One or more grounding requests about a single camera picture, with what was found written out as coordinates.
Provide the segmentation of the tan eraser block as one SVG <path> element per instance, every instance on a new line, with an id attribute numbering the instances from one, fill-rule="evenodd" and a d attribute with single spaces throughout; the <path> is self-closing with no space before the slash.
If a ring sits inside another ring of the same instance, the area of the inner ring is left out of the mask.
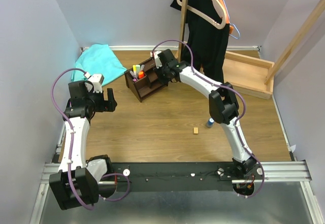
<path id="1" fill-rule="evenodd" d="M 193 128 L 193 134 L 197 135 L 199 133 L 199 128 L 198 127 L 194 127 Z"/>

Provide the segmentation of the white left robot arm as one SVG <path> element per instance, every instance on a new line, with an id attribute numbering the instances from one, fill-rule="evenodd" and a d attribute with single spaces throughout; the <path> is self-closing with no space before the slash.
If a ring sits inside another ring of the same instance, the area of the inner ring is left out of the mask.
<path id="1" fill-rule="evenodd" d="M 117 102 L 112 88 L 107 88 L 108 98 L 101 84 L 77 81 L 68 84 L 70 99 L 64 111 L 66 141 L 58 172 L 50 175 L 49 185 L 61 210 L 80 206 L 87 208 L 99 200 L 99 182 L 112 177 L 114 172 L 107 155 L 86 159 L 86 139 L 90 121 L 97 112 L 114 112 Z"/>

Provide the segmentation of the orange black highlighter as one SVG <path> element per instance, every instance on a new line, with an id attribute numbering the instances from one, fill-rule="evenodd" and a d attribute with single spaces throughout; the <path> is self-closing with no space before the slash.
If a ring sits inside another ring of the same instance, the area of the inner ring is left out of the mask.
<path id="1" fill-rule="evenodd" d="M 138 78 L 139 78 L 139 79 L 144 78 L 144 76 L 145 76 L 145 74 L 144 74 L 143 71 L 140 71 L 140 72 L 138 73 Z"/>

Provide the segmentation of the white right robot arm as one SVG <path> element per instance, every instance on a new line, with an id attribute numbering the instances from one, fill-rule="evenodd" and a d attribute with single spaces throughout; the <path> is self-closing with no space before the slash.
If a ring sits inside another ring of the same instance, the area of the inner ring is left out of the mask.
<path id="1" fill-rule="evenodd" d="M 195 70 L 185 61 L 178 62 L 171 50 L 155 51 L 155 72 L 163 84 L 173 79 L 194 88 L 209 102 L 209 114 L 223 128 L 230 144 L 234 175 L 245 179 L 252 174 L 257 160 L 249 148 L 239 122 L 239 104 L 230 83 L 221 84 Z"/>

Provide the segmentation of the red marker pen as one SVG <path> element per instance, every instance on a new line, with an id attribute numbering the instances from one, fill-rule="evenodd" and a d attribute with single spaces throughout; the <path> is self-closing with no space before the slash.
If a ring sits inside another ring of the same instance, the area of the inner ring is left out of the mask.
<path id="1" fill-rule="evenodd" d="M 133 71 L 130 71 L 129 73 L 130 73 L 130 75 L 132 76 L 133 79 L 137 79 L 137 77 L 136 77 L 136 75 L 133 73 Z"/>

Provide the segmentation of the white yellow marker pen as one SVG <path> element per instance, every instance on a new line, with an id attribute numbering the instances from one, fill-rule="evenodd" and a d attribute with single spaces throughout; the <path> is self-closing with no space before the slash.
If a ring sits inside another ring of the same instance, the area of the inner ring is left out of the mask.
<path id="1" fill-rule="evenodd" d="M 134 78 L 137 79 L 138 75 L 137 75 L 137 67 L 136 67 L 136 65 L 133 65 L 133 74 L 134 74 Z"/>

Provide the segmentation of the pale mint highlighter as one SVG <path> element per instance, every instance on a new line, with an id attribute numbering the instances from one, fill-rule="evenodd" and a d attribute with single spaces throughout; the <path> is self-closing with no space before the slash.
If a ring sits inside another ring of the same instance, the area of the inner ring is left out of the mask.
<path id="1" fill-rule="evenodd" d="M 140 65 L 136 65 L 136 75 L 137 76 L 139 75 L 140 69 L 141 69 L 141 66 Z"/>

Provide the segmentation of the blue ink bottle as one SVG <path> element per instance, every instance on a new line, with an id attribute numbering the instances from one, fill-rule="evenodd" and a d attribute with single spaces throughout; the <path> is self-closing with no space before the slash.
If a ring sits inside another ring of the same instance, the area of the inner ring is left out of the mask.
<path id="1" fill-rule="evenodd" d="M 210 129 L 211 127 L 213 127 L 213 125 L 214 125 L 214 120 L 212 118 L 209 118 L 209 120 L 206 123 L 206 127 Z"/>

